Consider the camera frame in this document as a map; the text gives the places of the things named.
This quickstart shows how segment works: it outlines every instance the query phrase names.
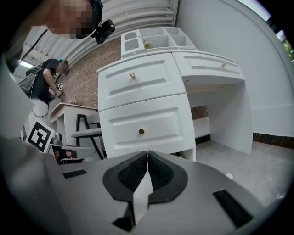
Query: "floor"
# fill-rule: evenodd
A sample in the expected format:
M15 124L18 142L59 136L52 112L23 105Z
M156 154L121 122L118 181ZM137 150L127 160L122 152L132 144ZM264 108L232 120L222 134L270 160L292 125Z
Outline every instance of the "floor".
M253 142L251 155L209 141L197 145L197 162L212 166L253 193L264 206L287 192L294 150Z

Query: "green plant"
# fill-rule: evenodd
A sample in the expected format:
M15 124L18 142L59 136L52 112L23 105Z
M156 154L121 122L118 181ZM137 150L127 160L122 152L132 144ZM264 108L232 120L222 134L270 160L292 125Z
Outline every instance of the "green plant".
M291 44L289 43L288 40L285 40L285 42L284 42L284 48L287 51L290 59L291 60L294 60L294 52L293 52L292 46L291 46Z

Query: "drawer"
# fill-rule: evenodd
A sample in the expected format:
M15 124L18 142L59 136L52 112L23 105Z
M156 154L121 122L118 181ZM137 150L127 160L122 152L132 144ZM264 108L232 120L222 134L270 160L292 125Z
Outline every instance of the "drawer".
M173 53L185 85L237 84L244 81L238 63L201 53Z
M171 53L145 56L99 73L98 108L102 111L185 92Z
M108 157L143 150L175 153L195 147L186 94L121 106L99 115Z

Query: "white shelf unit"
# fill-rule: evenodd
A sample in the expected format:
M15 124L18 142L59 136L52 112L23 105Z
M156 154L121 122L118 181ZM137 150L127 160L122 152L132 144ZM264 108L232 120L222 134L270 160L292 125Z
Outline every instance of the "white shelf unit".
M144 42L151 42L151 48L145 49ZM180 28L147 28L134 30L121 36L121 57L156 50L197 50L193 42Z

